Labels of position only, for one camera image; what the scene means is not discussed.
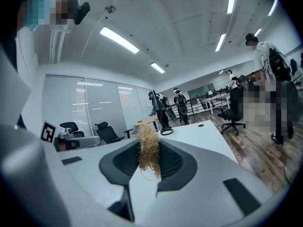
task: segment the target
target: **white shirt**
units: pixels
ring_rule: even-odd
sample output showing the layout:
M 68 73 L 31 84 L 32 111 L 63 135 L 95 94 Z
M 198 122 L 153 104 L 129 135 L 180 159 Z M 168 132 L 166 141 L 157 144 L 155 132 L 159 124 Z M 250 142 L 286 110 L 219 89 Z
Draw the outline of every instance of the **white shirt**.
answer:
M 234 77 L 234 75 L 232 75 L 232 74 L 229 75 L 229 79 L 232 81 L 232 82 L 230 83 L 231 89 L 234 89 L 234 88 L 238 87 L 237 84 L 236 84 L 236 81 L 233 81 L 233 80 L 232 80 L 233 77 Z
M 267 80 L 276 80 L 276 77 L 269 65 L 270 48 L 276 49 L 277 52 L 280 52 L 279 49 L 269 41 L 259 42 L 253 53 L 254 63 L 259 70 L 263 70 L 265 72 Z

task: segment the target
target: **table leg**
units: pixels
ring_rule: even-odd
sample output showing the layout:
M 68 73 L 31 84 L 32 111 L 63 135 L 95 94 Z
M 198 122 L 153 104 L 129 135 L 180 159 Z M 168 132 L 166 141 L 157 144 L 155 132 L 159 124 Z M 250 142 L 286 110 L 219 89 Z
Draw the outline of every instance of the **table leg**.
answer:
M 228 96 L 226 96 L 226 101 L 227 101 L 227 106 L 230 109 L 230 107 L 229 107 L 229 101 L 228 101 Z
M 156 121 L 153 122 L 153 125 L 155 126 L 155 129 L 157 130 L 157 124 Z

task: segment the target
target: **ceiling sprinkler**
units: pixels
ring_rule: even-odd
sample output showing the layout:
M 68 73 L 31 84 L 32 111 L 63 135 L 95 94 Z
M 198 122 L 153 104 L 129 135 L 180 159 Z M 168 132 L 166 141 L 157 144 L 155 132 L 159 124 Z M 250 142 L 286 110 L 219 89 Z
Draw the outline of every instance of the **ceiling sprinkler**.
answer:
M 116 6 L 114 4 L 110 4 L 110 5 L 105 6 L 105 11 L 107 13 L 114 13 L 115 10 L 116 10 Z

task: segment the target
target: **chair base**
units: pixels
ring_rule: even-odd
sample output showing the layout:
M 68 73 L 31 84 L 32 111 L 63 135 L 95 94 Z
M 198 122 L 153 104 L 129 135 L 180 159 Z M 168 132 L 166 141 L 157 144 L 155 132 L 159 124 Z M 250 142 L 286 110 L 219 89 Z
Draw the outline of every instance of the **chair base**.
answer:
M 237 123 L 237 122 L 231 122 L 231 123 L 224 123 L 222 124 L 222 128 L 224 128 L 224 126 L 227 126 L 225 127 L 222 131 L 221 131 L 221 134 L 224 134 L 224 131 L 229 129 L 230 127 L 233 127 L 235 130 L 236 130 L 236 135 L 239 135 L 239 131 L 237 129 L 237 125 L 243 125 L 243 128 L 245 129 L 246 128 L 246 124 L 245 123 Z

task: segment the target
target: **white ceiling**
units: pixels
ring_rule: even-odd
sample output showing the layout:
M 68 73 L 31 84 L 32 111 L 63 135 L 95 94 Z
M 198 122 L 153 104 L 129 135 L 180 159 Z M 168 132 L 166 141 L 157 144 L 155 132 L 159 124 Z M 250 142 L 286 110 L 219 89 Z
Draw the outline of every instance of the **white ceiling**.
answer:
M 171 78 L 186 77 L 189 71 L 207 67 L 214 61 L 245 53 L 244 36 L 269 24 L 271 17 L 267 14 L 274 0 L 236 0 L 232 14 L 226 14 L 228 0 L 80 0 L 80 3 L 85 1 L 90 3 L 91 11 L 80 25 L 69 26 L 71 32 L 64 40 L 62 60 L 98 65 L 157 86 Z M 116 5 L 115 13 L 105 12 L 108 4 Z M 100 35 L 103 26 L 140 51 L 133 54 Z M 226 33 L 225 42 L 219 52 L 214 52 L 222 33 Z M 48 47 L 39 45 L 40 48 L 49 50 L 49 38 L 44 36 Z M 152 68 L 152 62 L 165 73 Z

